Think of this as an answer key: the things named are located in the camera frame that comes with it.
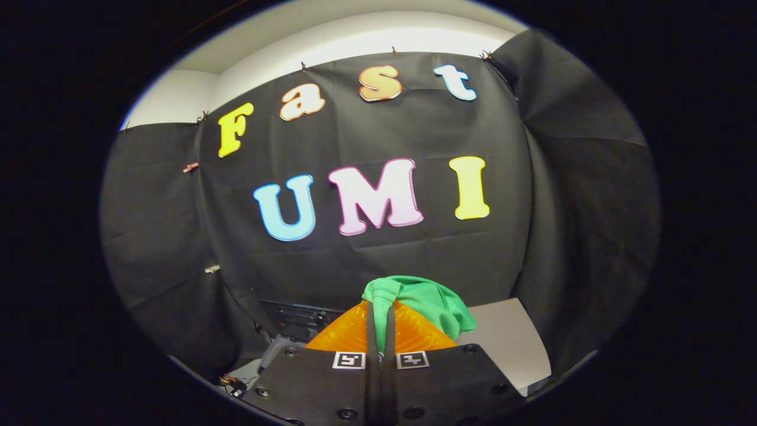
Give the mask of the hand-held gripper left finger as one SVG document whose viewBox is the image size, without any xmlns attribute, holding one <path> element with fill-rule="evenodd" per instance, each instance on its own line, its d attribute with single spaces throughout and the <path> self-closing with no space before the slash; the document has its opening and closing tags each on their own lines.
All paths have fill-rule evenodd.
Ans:
<svg viewBox="0 0 757 426">
<path fill-rule="evenodd" d="M 363 331 L 365 351 L 282 348 L 241 401 L 279 425 L 381 425 L 382 363 L 371 306 Z"/>
</svg>

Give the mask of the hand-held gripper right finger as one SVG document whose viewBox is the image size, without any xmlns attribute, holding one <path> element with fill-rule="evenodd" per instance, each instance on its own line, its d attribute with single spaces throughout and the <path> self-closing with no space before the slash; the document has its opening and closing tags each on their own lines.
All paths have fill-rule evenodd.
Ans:
<svg viewBox="0 0 757 426">
<path fill-rule="evenodd" d="M 503 425 L 524 397 L 478 344 L 396 350 L 396 315 L 387 314 L 381 365 L 383 425 Z"/>
</svg>

